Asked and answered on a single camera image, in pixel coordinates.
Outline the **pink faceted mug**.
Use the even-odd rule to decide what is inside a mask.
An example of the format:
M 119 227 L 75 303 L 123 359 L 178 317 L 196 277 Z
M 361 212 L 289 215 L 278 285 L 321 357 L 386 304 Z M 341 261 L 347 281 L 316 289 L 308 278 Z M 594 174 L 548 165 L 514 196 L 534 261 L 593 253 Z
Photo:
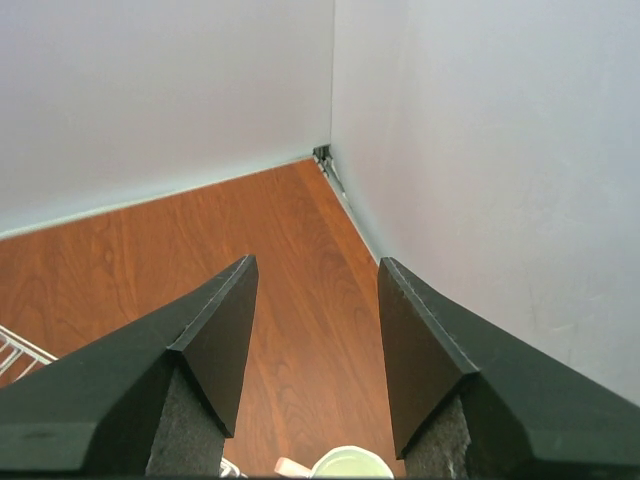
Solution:
M 286 478 L 394 479 L 392 470 L 381 457 L 357 446 L 334 448 L 312 467 L 305 467 L 294 460 L 280 457 L 274 472 Z

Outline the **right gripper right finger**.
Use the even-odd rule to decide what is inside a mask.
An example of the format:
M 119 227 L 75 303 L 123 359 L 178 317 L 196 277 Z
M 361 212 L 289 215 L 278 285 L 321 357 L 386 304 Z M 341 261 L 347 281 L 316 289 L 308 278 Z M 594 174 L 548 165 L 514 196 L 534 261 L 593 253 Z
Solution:
M 638 407 L 391 257 L 378 299 L 392 432 L 411 478 L 635 478 Z

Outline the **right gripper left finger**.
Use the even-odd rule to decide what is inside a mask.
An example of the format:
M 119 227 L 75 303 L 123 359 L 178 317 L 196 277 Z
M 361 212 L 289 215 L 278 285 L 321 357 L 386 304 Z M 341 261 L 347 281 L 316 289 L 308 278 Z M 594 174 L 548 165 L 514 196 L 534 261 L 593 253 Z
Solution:
M 1 390 L 5 478 L 213 478 L 234 435 L 258 287 L 246 255 Z

